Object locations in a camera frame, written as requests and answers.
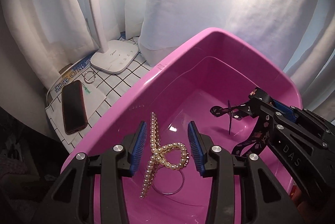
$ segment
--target white curtain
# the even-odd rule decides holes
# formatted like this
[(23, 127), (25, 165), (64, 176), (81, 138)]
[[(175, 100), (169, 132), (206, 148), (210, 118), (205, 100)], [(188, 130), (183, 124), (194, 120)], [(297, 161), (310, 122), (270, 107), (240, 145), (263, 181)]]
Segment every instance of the white curtain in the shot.
[[(98, 49), (88, 0), (1, 0), (28, 63), (50, 87), (58, 71)], [(100, 0), (106, 38), (140, 35), (157, 64), (207, 27), (264, 53), (299, 88), (304, 106), (335, 119), (335, 0)]]

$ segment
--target black phone screen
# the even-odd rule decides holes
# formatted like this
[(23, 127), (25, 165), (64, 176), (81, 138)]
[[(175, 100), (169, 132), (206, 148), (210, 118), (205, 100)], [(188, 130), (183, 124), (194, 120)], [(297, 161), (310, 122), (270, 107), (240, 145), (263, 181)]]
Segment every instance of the black phone screen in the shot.
[(80, 80), (73, 81), (63, 87), (62, 107), (66, 133), (71, 134), (86, 128), (88, 121)]

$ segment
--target dark floor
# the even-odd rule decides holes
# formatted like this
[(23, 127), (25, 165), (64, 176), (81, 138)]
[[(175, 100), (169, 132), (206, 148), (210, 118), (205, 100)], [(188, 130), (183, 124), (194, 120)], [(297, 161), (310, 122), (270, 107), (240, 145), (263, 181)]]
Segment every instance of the dark floor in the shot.
[(0, 222), (29, 223), (68, 155), (0, 108)]

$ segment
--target lamp base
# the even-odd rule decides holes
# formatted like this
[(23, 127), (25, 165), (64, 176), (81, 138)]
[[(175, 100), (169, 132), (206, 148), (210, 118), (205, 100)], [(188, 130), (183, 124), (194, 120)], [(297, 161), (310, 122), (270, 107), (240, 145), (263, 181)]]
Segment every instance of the lamp base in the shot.
[(121, 73), (127, 68), (138, 53), (138, 46), (127, 41), (110, 40), (107, 42), (108, 51), (101, 49), (91, 57), (91, 64), (107, 73)]

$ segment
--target checkered tablecloth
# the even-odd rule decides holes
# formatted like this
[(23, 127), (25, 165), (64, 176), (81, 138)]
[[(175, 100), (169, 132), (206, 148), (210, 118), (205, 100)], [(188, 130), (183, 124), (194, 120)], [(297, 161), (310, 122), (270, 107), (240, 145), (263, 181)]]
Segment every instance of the checkered tablecloth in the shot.
[[(134, 44), (137, 43), (138, 37), (130, 39)], [(92, 54), (82, 59), (78, 64), (74, 65), (70, 70), (62, 75), (62, 78), (55, 83), (50, 90), (52, 96), (52, 102), (46, 108), (46, 114), (50, 119), (55, 132), (61, 140), (64, 147), (69, 153), (79, 144), (82, 138), (90, 131), (101, 116), (123, 95), (127, 90), (130, 89), (141, 77), (143, 77), (152, 67), (146, 62), (142, 54), (139, 52), (135, 59), (129, 64), (127, 69), (119, 74), (108, 74), (101, 70), (95, 69), (91, 66), (90, 58)], [(91, 117), (88, 117), (88, 126), (74, 133), (74, 139), (68, 143), (52, 119), (52, 113), (56, 108), (61, 108), (61, 90), (62, 87), (74, 80), (80, 80), (84, 83), (84, 73), (86, 71), (94, 70), (96, 72), (96, 79), (92, 83), (107, 97), (93, 113)]]

